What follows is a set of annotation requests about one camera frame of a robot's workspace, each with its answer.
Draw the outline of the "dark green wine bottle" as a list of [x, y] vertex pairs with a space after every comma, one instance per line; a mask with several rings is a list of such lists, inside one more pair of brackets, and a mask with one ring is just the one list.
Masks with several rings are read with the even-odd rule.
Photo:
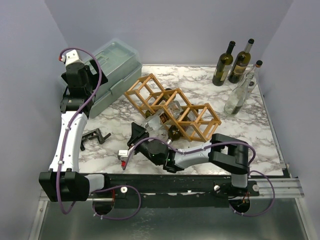
[[226, 52], [223, 53], [218, 59], [216, 69], [212, 78], [212, 83], [215, 86], [222, 86], [227, 78], [227, 75], [233, 63], [232, 51], [235, 45], [235, 41], [230, 41]]

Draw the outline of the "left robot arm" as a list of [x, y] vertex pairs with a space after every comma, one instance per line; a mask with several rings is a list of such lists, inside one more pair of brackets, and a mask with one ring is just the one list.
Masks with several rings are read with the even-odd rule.
[[39, 183], [52, 202], [86, 201], [95, 192], [104, 198], [110, 194], [111, 185], [103, 174], [79, 173], [79, 154], [90, 110], [91, 98], [98, 83], [108, 79], [94, 59], [86, 65], [81, 60], [66, 60], [66, 71], [61, 75], [67, 87], [60, 102], [61, 130], [52, 163], [47, 172], [39, 174]]

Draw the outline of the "green wine bottle white label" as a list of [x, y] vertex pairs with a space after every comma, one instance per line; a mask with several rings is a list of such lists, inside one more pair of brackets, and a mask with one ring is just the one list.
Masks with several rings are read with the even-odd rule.
[[[192, 122], [196, 119], [195, 114], [190, 110], [188, 114], [186, 114], [183, 118], [184, 122]], [[183, 134], [181, 131], [178, 129], [176, 125], [171, 125], [170, 128], [167, 131], [167, 143], [171, 144], [173, 141], [179, 140], [180, 138], [183, 137]]]

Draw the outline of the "clear square liquor bottle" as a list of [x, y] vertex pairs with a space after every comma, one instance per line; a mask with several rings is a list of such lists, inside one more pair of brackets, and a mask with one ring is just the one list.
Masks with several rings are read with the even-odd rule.
[[140, 126], [145, 128], [151, 135], [163, 135], [165, 125], [170, 121], [170, 116], [177, 119], [182, 112], [182, 107], [177, 100], [174, 100], [167, 106], [167, 111], [168, 113], [163, 109], [159, 109], [154, 115], [147, 117]]

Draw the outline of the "green wine bottle brown label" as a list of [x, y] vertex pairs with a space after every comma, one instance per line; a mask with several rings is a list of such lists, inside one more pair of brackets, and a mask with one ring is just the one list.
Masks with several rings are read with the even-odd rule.
[[[163, 104], [163, 103], [165, 103], [170, 97], [171, 97], [171, 95], [164, 95], [156, 104], [157, 104], [157, 105]], [[150, 117], [150, 116], [152, 116], [152, 115], [153, 115], [153, 114], [152, 114], [149, 110], [147, 110], [147, 111], [145, 112], [145, 118], [148, 118], [148, 117]]]

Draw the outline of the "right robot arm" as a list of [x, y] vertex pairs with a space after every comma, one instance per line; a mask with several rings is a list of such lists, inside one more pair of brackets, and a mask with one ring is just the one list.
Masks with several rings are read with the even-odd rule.
[[248, 190], [249, 150], [256, 152], [245, 141], [220, 133], [202, 145], [178, 149], [157, 137], [150, 137], [147, 130], [131, 124], [131, 137], [127, 142], [130, 147], [126, 160], [121, 164], [125, 168], [134, 154], [141, 153], [154, 165], [162, 166], [169, 173], [183, 171], [191, 166], [211, 163], [231, 174], [230, 191], [241, 196]]

